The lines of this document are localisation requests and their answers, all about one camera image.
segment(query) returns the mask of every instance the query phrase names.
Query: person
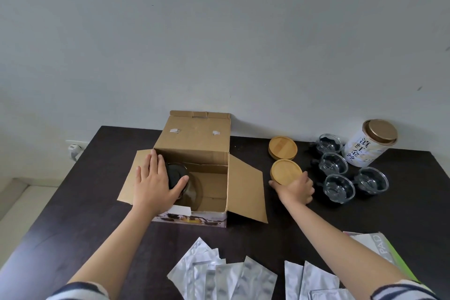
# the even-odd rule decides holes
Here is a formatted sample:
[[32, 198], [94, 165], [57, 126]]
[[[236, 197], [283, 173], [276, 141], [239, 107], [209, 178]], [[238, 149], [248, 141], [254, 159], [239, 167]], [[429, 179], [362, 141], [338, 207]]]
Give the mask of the person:
[[[188, 181], [169, 190], [164, 158], [151, 151], [138, 167], [130, 212], [69, 280], [48, 300], [117, 299], [133, 256], [152, 219], [170, 209]], [[304, 172], [289, 185], [269, 181], [280, 201], [329, 268], [357, 300], [437, 299], [425, 286], [408, 280], [395, 265], [342, 233], [306, 205], [313, 183]]]

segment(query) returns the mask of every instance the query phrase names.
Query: floor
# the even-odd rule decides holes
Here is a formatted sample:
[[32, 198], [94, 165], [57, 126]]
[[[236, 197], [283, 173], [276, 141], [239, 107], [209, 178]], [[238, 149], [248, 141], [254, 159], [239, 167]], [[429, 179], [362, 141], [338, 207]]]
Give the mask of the floor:
[[57, 187], [29, 186], [0, 220], [0, 268], [42, 212]]

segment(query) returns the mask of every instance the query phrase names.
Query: white canister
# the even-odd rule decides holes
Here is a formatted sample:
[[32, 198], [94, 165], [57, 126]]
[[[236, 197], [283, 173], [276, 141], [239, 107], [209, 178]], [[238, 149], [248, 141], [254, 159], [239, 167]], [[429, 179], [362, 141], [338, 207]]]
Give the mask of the white canister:
[[366, 167], [397, 142], [396, 128], [388, 121], [374, 119], [363, 123], [344, 146], [345, 160], [357, 167]]

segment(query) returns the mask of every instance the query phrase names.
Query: striped sleeve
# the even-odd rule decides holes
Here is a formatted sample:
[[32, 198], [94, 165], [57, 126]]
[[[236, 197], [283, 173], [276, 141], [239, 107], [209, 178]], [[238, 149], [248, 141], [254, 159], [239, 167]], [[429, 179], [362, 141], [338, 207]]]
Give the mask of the striped sleeve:
[[103, 286], [93, 282], [72, 282], [59, 288], [47, 300], [108, 300]]
[[377, 289], [372, 300], [439, 300], [431, 290], [410, 280], [401, 280], [393, 285], [387, 285]]

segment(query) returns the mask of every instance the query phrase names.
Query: dark wooden table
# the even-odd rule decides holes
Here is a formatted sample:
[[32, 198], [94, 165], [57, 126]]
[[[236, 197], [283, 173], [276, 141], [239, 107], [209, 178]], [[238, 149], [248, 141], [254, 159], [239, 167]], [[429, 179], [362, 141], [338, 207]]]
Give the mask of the dark wooden table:
[[[63, 286], [111, 234], [131, 206], [116, 201], [137, 150], [160, 131], [101, 127], [0, 271], [0, 299], [44, 299]], [[136, 253], [122, 299], [181, 299], [166, 275], [201, 237], [228, 263], [248, 255], [278, 274], [273, 299], [284, 299], [284, 260], [330, 271], [268, 186], [269, 140], [232, 137], [230, 152], [263, 171], [269, 224], [229, 213], [228, 227], [152, 223]], [[294, 159], [310, 166], [308, 143]], [[311, 208], [340, 230], [382, 232], [419, 280], [450, 297], [450, 179], [426, 151], [390, 149], [373, 166], [390, 189], [329, 206], [316, 192]]]

